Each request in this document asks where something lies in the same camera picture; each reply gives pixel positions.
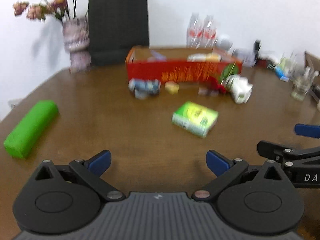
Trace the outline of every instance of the plastic water bottle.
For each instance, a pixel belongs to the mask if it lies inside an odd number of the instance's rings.
[[[199,14],[193,13],[187,30],[187,47],[198,48],[202,37],[202,25]]]
[[[216,39],[217,28],[213,21],[213,16],[208,15],[204,20],[203,40],[201,46],[203,48],[212,48]]]

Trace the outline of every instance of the cardboard box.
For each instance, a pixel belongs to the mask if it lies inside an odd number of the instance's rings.
[[[150,48],[133,47],[126,59],[128,80],[132,78],[143,80],[158,79],[162,83],[174,82],[204,82],[209,76],[214,76],[218,81],[230,70],[238,69],[241,72],[242,62],[223,50],[214,49],[213,52],[221,55],[221,62],[188,62],[188,56],[197,53],[212,53],[212,49],[153,49],[167,57],[167,61],[148,62],[152,57]]]

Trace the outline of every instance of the white wall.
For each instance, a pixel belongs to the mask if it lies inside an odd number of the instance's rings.
[[[15,18],[15,1],[0,0],[0,119],[10,110],[9,99],[25,97],[69,65],[59,22]],[[87,4],[78,0],[79,15]],[[151,46],[185,45],[189,17],[199,12],[214,14],[218,33],[229,34],[234,48],[251,49],[260,39],[263,50],[320,55],[320,0],[148,0],[148,7]]]

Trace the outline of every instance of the white container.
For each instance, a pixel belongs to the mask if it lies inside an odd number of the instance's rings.
[[[252,84],[248,79],[240,75],[230,75],[226,81],[226,87],[230,90],[233,100],[237,104],[246,103],[252,92]]]

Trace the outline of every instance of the gray grip surface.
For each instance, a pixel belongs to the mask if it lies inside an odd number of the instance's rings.
[[[23,231],[15,240],[302,240],[282,236],[250,236],[226,225],[209,203],[195,202],[186,193],[130,193],[107,203],[89,225],[59,236]]]

